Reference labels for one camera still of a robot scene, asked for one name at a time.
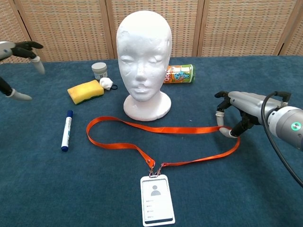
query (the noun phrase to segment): id card holder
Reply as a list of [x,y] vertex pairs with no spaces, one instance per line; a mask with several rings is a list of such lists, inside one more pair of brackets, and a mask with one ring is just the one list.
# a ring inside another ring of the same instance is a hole
[[143,226],[174,224],[175,215],[167,176],[144,176],[140,183]]

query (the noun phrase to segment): mannequin face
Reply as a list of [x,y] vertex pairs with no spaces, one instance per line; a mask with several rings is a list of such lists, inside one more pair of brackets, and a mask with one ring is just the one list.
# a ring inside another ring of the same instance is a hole
[[154,27],[146,24],[136,31],[129,28],[117,32],[120,73],[127,91],[139,102],[148,101],[159,92],[169,64],[170,28],[159,31]]

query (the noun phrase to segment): beige wall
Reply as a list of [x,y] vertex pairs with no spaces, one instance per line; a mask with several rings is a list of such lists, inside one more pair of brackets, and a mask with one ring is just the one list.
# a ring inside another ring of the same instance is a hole
[[19,42],[30,36],[45,46],[38,51],[44,61],[116,58],[117,28],[123,18],[138,10],[156,11],[166,18],[173,34],[172,57],[303,55],[303,0],[0,3],[1,38]]

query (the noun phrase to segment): jar lid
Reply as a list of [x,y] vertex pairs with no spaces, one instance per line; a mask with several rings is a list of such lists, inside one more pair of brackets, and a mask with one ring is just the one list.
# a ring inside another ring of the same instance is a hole
[[105,70],[107,67],[104,62],[97,62],[95,64],[92,64],[91,68],[93,70]]

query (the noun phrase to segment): small white jar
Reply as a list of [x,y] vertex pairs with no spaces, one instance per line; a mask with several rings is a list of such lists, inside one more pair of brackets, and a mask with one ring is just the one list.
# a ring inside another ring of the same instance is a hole
[[95,79],[100,80],[103,77],[107,77],[107,66],[104,62],[97,62],[91,66],[94,72]]

